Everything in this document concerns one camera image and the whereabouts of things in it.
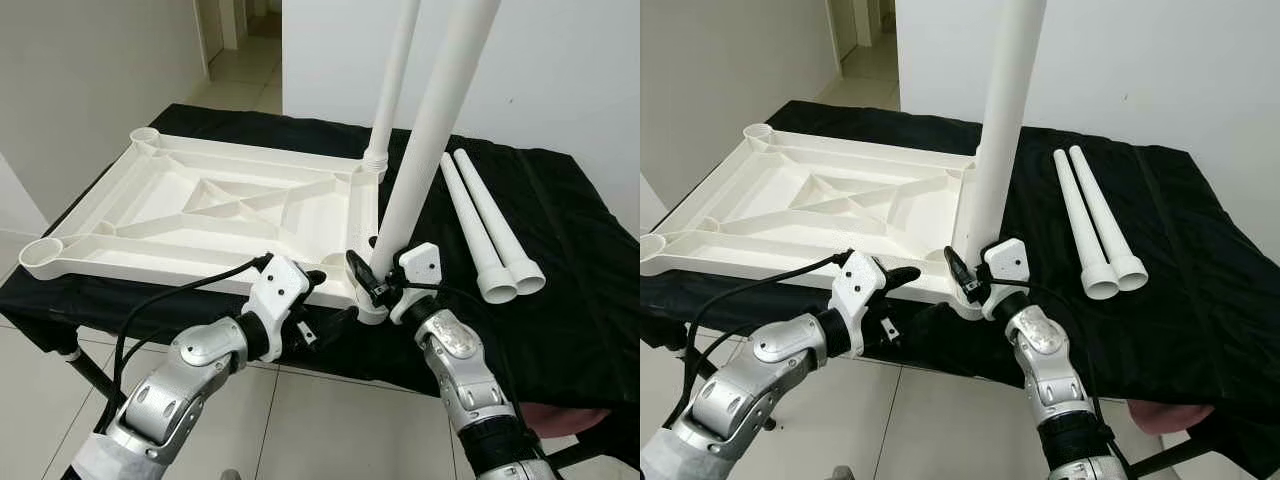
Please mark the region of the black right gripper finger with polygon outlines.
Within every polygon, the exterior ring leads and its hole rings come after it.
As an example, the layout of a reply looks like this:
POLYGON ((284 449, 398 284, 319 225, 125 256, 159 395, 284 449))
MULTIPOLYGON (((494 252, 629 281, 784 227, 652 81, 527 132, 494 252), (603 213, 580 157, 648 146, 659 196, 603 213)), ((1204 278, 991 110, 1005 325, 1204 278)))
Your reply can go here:
POLYGON ((353 288, 361 300, 370 305, 383 305, 384 280, 379 278, 370 265, 355 251, 347 250, 344 253, 347 274, 353 288))
POLYGON ((945 261, 948 266, 952 279, 960 287, 961 294, 965 301, 979 301, 980 300, 980 280, 975 273, 963 261, 960 255, 951 246, 943 247, 945 261))

